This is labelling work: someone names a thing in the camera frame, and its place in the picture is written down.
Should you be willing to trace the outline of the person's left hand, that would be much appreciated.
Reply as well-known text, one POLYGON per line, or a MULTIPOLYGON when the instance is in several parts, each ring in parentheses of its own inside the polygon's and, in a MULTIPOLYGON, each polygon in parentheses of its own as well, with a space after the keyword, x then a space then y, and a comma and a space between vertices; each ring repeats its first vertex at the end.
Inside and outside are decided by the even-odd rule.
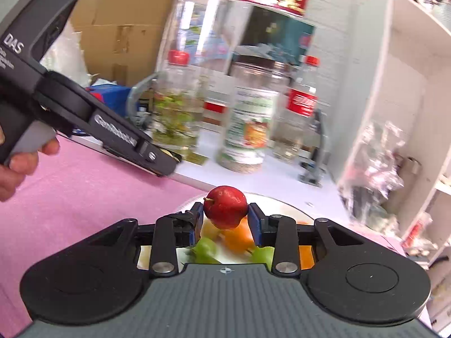
POLYGON ((0 197, 1 202, 8 201, 16 193, 17 188, 25 178, 33 175, 39 163, 39 153, 47 156, 57 155, 60 143, 57 138, 52 138, 38 151, 33 153, 20 153, 12 156, 7 166, 1 165, 0 171, 0 197))

